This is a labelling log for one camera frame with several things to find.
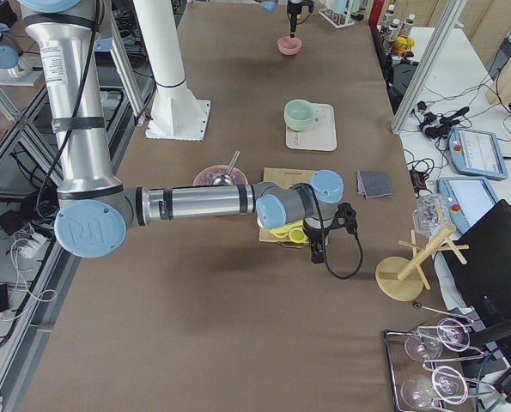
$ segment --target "white desk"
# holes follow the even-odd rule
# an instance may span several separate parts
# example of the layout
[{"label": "white desk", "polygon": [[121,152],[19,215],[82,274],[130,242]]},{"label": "white desk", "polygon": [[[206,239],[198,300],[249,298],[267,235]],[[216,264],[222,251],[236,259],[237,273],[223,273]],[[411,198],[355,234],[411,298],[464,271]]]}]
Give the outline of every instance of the white desk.
[{"label": "white desk", "polygon": [[[412,36],[416,41],[416,46],[413,50],[415,60],[418,60],[423,55],[424,48],[429,43],[433,30],[432,27],[414,27]],[[488,80],[486,84],[491,85],[492,81],[488,77],[488,73],[478,58],[477,53],[472,49],[463,31],[456,28],[453,30],[446,47],[437,60],[427,80],[425,89],[419,96],[419,100],[429,102],[441,100],[441,96],[456,96],[472,86],[477,86],[485,79]],[[453,100],[436,102],[429,110],[433,113],[446,113],[449,111],[457,111],[463,106],[469,106],[470,111],[466,116],[470,118],[472,115],[490,108],[490,104],[484,95],[487,90],[487,88],[482,87],[478,92],[473,91]],[[511,134],[509,133],[509,131],[511,132],[511,117],[506,119],[507,116],[508,113],[502,106],[493,107],[486,113],[471,118],[472,128],[492,131],[497,134],[499,139],[511,140]],[[404,127],[405,131],[400,135],[403,146],[407,150],[410,150],[415,155],[416,159],[429,157],[439,166],[442,156],[435,148],[435,141],[427,138],[422,132],[412,132],[412,130],[418,130],[418,124],[419,122],[413,116],[406,122]],[[445,144],[447,144],[446,141],[441,142],[441,148],[444,148]],[[504,156],[511,156],[511,141],[500,141],[500,146]],[[405,157],[406,161],[412,161],[410,154],[405,153]],[[490,182],[497,196],[511,203],[511,161],[506,161],[506,163],[509,175],[508,179]],[[440,176],[456,175],[457,173],[451,164],[441,170],[434,170],[431,173],[430,180],[427,182],[428,187],[430,190],[436,192],[434,180]],[[435,260],[435,269],[441,283],[442,295],[446,306],[449,309],[465,306],[465,303],[460,298],[453,283],[452,275],[440,254]],[[501,375],[501,373],[488,375],[486,381],[493,382],[499,375]],[[488,407],[493,402],[493,397],[489,399],[484,397],[483,400],[484,404]],[[506,403],[500,404],[495,410],[511,412],[511,405]]]}]

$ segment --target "metal ladle handle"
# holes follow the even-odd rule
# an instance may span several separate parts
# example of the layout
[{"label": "metal ladle handle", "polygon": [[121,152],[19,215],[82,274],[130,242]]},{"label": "metal ladle handle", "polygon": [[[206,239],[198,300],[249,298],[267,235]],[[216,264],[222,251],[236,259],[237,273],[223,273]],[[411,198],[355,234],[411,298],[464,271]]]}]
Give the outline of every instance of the metal ladle handle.
[{"label": "metal ladle handle", "polygon": [[234,152],[234,156],[232,156],[232,160],[230,161],[230,164],[228,165],[228,169],[226,171],[225,174],[227,174],[228,176],[230,176],[230,173],[232,172],[232,170],[234,169],[234,165],[236,164],[236,161],[238,161],[238,158],[240,157],[240,151],[239,150],[236,150]]}]

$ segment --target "white power plug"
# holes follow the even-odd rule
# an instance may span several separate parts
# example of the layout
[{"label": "white power plug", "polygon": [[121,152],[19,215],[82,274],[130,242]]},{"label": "white power plug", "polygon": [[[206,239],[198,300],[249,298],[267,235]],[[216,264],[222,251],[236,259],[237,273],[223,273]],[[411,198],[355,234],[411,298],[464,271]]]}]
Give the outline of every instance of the white power plug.
[{"label": "white power plug", "polygon": [[21,254],[23,258],[31,259],[35,256],[41,246],[45,244],[47,238],[42,234],[34,232],[32,234],[32,238],[28,240],[28,242],[21,246],[18,252]]}]

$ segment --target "blue and white device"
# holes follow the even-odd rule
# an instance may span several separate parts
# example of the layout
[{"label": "blue and white device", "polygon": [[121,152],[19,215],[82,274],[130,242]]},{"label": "blue and white device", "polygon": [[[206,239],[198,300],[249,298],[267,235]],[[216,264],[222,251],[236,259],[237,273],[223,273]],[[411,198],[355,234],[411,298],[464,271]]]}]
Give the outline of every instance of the blue and white device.
[{"label": "blue and white device", "polygon": [[438,192],[446,198],[452,223],[465,233],[499,201],[483,177],[438,179]]},{"label": "blue and white device", "polygon": [[508,177],[496,134],[453,127],[448,141],[452,163],[459,173],[494,180]]}]

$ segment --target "computer monitor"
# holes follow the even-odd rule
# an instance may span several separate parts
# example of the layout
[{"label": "computer monitor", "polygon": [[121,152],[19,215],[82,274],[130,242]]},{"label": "computer monitor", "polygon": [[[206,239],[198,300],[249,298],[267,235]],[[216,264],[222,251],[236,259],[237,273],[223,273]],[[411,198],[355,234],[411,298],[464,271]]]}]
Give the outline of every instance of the computer monitor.
[{"label": "computer monitor", "polygon": [[[499,201],[458,241],[469,245],[463,265],[452,252],[444,258],[465,303],[488,328],[511,319],[511,207]],[[511,336],[496,341],[511,365]]]}]

